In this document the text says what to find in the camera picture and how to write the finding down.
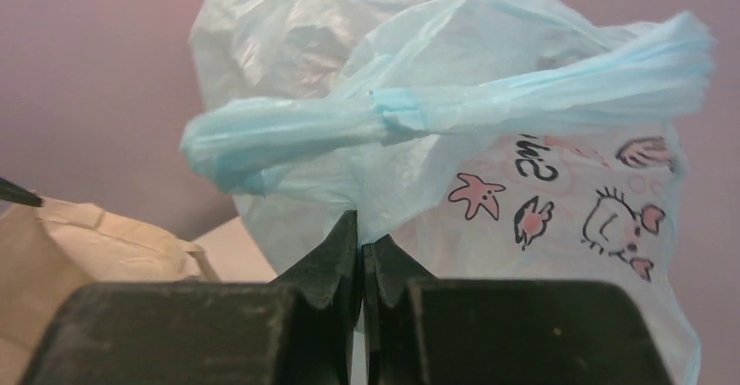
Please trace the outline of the light blue plastic grocery bag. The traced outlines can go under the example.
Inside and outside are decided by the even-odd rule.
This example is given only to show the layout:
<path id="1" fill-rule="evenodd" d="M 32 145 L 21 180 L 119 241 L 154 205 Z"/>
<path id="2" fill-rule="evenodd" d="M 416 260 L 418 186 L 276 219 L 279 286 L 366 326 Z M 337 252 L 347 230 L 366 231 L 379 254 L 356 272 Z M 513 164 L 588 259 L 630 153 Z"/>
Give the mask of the light blue plastic grocery bag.
<path id="1" fill-rule="evenodd" d="M 604 280 L 677 384 L 701 342 L 668 281 L 674 120 L 715 63 L 684 11 L 598 26 L 559 0 L 204 0 L 190 168 L 276 272 L 348 210 L 441 277 Z"/>

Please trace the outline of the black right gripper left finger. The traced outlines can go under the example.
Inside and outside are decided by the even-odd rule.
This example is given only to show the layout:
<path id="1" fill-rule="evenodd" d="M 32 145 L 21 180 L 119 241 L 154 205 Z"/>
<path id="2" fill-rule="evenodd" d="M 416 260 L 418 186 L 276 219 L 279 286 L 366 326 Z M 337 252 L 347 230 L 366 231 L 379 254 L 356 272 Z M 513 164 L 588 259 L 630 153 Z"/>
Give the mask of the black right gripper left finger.
<path id="1" fill-rule="evenodd" d="M 61 305 L 23 384 L 347 384 L 357 215 L 268 283 L 94 283 Z"/>

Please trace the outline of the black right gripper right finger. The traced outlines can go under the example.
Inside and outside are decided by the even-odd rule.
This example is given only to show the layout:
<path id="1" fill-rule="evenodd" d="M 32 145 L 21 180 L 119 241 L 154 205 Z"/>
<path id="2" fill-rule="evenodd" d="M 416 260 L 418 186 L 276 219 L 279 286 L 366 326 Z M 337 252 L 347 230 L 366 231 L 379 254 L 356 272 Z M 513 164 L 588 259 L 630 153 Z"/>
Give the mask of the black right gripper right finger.
<path id="1" fill-rule="evenodd" d="M 440 279 L 391 237 L 362 248 L 371 384 L 668 384 L 635 303 L 580 280 Z"/>

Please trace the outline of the beige canvas tote bag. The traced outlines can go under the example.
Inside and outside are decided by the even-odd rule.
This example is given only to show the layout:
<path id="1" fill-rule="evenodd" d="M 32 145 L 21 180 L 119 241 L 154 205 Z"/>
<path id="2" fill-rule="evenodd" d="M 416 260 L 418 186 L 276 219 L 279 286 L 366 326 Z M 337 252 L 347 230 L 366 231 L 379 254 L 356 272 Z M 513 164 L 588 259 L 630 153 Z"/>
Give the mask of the beige canvas tote bag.
<path id="1" fill-rule="evenodd" d="M 1 214 L 1 382 L 18 382 L 53 314 L 82 285 L 274 276 L 237 219 L 189 242 L 92 203 L 11 205 Z"/>

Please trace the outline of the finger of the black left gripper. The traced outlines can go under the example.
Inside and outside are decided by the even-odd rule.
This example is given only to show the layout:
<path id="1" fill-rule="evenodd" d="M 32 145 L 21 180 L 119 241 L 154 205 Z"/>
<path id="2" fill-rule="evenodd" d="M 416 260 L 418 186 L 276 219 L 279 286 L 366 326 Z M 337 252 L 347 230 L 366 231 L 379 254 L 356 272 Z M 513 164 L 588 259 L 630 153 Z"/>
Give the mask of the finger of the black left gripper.
<path id="1" fill-rule="evenodd" d="M 0 179 L 0 199 L 8 203 L 15 203 L 30 207 L 42 207 L 43 198 L 24 189 L 4 178 Z"/>

